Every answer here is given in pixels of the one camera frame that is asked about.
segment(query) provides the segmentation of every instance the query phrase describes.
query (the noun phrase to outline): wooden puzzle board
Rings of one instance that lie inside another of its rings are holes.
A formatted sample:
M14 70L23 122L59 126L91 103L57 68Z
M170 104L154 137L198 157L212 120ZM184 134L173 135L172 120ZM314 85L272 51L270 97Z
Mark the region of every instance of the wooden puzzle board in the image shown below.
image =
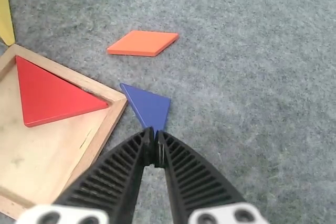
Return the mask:
M93 93L107 109L28 128L23 124L15 55ZM0 211L18 218L50 204L97 158L126 97L18 45L0 57Z

